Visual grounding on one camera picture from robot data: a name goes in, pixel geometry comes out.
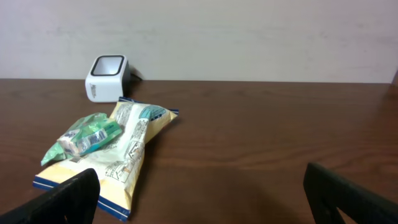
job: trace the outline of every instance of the wood grain surface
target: wood grain surface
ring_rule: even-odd
[[[130,222],[313,223],[310,161],[398,202],[397,87],[144,81],[132,96],[180,116],[146,146]],[[0,213],[43,193],[40,160],[73,122],[115,106],[84,80],[0,80],[0,104]]]

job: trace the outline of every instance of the green plastic package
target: green plastic package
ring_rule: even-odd
[[[99,149],[120,133],[122,129],[118,123],[114,119],[107,118],[104,113],[80,118],[47,151],[41,165],[49,161],[84,156]]]

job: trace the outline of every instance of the white wall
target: white wall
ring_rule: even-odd
[[[381,82],[397,0],[1,0],[1,78],[85,78],[125,54],[145,79]]]

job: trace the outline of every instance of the wooden table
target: wooden table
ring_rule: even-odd
[[[313,223],[310,161],[398,202],[396,87],[144,81],[133,97],[180,117],[146,147],[131,222]],[[0,80],[0,104],[0,213],[43,193],[32,180],[69,125],[115,106],[84,80]]]

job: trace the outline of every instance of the white device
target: white device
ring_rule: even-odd
[[[130,87],[129,62],[124,55],[102,55],[86,78],[87,97],[92,102],[117,102]]]

